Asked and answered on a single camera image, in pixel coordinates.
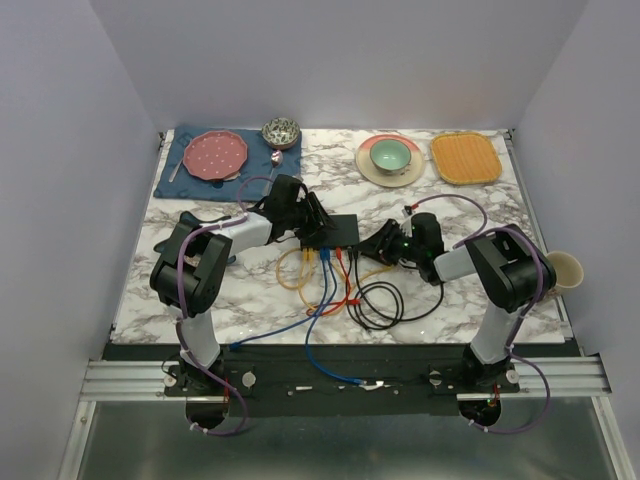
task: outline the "beige cup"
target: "beige cup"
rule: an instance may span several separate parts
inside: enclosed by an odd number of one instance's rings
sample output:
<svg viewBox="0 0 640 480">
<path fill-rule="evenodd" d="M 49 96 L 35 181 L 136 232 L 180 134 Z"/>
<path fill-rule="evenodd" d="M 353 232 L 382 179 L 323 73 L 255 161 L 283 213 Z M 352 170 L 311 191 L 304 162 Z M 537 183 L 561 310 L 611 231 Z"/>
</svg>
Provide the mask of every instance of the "beige cup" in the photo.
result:
<svg viewBox="0 0 640 480">
<path fill-rule="evenodd" d="M 547 260 L 553 265 L 556 271 L 556 286 L 547 295 L 548 298 L 555 298 L 578 287 L 584 280 L 584 270 L 576 257 L 567 252 L 550 252 Z"/>
</svg>

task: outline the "navy placemat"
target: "navy placemat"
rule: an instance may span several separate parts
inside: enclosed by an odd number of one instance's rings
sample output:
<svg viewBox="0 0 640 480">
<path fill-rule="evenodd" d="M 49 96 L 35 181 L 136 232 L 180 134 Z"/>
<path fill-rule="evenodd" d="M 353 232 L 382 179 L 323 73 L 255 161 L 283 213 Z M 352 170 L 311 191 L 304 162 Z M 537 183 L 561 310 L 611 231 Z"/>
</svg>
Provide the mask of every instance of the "navy placemat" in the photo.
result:
<svg viewBox="0 0 640 480">
<path fill-rule="evenodd" d="M 184 156 L 184 149 L 189 142 L 203 133 L 211 130 L 228 130 L 240 135 L 249 147 L 247 161 L 240 169 L 240 176 L 230 182 L 207 182 L 192 177 L 184 165 L 180 166 L 173 182 L 169 182 L 171 172 Z M 301 139 L 293 147 L 282 152 L 284 161 L 273 171 L 272 178 L 284 173 L 300 176 Z M 238 188 L 250 177 L 256 175 L 271 176 L 271 154 L 273 149 L 267 145 L 260 134 L 260 130 L 236 130 L 230 128 L 206 128 L 183 125 L 175 129 L 173 142 L 169 148 L 167 163 L 160 175 L 158 186 L 153 192 L 156 198 L 185 198 L 191 200 L 211 200 L 215 202 L 235 202 Z M 256 202 L 264 196 L 264 181 L 249 183 L 242 192 L 242 200 Z"/>
</svg>

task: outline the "teal bowl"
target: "teal bowl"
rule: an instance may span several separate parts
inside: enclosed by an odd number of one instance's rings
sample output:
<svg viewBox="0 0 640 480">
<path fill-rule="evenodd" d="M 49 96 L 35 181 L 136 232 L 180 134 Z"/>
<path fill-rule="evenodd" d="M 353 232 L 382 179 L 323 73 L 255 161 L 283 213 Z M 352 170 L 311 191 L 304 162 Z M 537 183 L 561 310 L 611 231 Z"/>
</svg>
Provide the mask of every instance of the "teal bowl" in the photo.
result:
<svg viewBox="0 0 640 480">
<path fill-rule="evenodd" d="M 380 140 L 369 152 L 371 161 L 385 175 L 399 175 L 411 162 L 411 151 L 398 140 Z"/>
</svg>

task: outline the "beige plate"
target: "beige plate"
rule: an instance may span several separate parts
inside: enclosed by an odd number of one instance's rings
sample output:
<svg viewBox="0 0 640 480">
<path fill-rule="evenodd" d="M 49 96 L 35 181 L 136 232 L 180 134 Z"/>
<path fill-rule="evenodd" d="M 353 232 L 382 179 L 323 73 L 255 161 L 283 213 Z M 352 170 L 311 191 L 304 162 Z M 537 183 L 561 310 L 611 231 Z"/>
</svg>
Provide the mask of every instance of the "beige plate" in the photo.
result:
<svg viewBox="0 0 640 480">
<path fill-rule="evenodd" d="M 411 163 L 400 175 L 385 175 L 376 168 L 371 160 L 371 147 L 380 140 L 397 140 L 411 151 Z M 382 187 L 404 187 L 415 182 L 424 173 L 427 162 L 424 154 L 415 143 L 400 135 L 376 135 L 365 140 L 356 150 L 356 165 L 364 177 Z"/>
<path fill-rule="evenodd" d="M 491 140 L 476 132 L 438 135 L 431 142 L 431 152 L 442 179 L 454 185 L 491 183 L 502 173 Z"/>
</svg>

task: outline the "white marble surface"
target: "white marble surface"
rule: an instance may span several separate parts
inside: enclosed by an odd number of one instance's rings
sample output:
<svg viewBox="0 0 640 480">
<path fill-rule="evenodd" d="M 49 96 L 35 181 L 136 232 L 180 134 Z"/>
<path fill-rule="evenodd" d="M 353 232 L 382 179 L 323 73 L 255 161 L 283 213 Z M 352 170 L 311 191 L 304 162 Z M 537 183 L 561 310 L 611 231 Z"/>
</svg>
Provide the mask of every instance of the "white marble surface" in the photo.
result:
<svg viewBox="0 0 640 480">
<path fill-rule="evenodd" d="M 427 130 L 394 131 L 413 140 L 430 156 L 429 143 L 438 133 Z M 533 238 L 516 176 L 502 135 L 488 135 L 503 166 L 500 179 L 492 185 L 456 187 L 444 183 L 429 161 L 424 175 L 415 183 L 386 189 L 365 180 L 356 169 L 354 152 L 371 135 L 371 130 L 303 130 L 302 175 L 310 190 L 316 192 L 329 213 L 357 213 L 361 238 L 378 230 L 388 218 L 400 220 L 406 204 L 437 193 L 461 193 L 478 201 L 489 214 L 489 227 L 516 223 Z M 164 166 L 173 132 L 169 132 L 156 174 Z M 151 197 L 138 240 L 112 339 L 116 343 L 176 343 L 173 319 L 149 288 L 149 275 L 157 259 L 153 245 L 167 238 L 180 212 L 190 210 L 197 217 L 215 219 L 234 215 L 238 207 L 231 203 L 190 200 L 165 200 Z M 438 199 L 421 206 L 420 211 L 437 215 L 442 225 L 445 248 L 476 230 L 482 218 L 473 205 L 457 199 Z M 230 343 L 250 335 L 284 327 L 304 318 L 305 308 L 295 291 L 282 288 L 276 281 L 274 266 L 278 257 L 297 245 L 297 240 L 271 244 L 245 251 L 235 264 L 227 267 L 220 294 L 213 308 L 218 341 Z M 291 280 L 297 275 L 298 254 L 283 262 L 283 272 Z M 377 268 L 361 260 L 360 275 Z M 397 268 L 380 279 L 395 283 L 403 292 L 407 315 L 426 311 L 438 298 L 438 289 L 424 283 L 417 273 Z M 311 301 L 320 299 L 322 273 L 305 288 Z M 389 299 L 375 298 L 380 305 Z M 458 343 L 472 339 L 482 320 L 487 298 L 476 276 L 446 284 L 442 306 L 426 319 L 402 324 L 389 331 L 366 332 L 343 311 L 322 317 L 314 328 L 314 343 Z M 297 327 L 262 343 L 303 343 L 306 328 Z M 554 302 L 538 306 L 530 314 L 517 339 L 519 342 L 562 342 L 560 315 Z"/>
</svg>

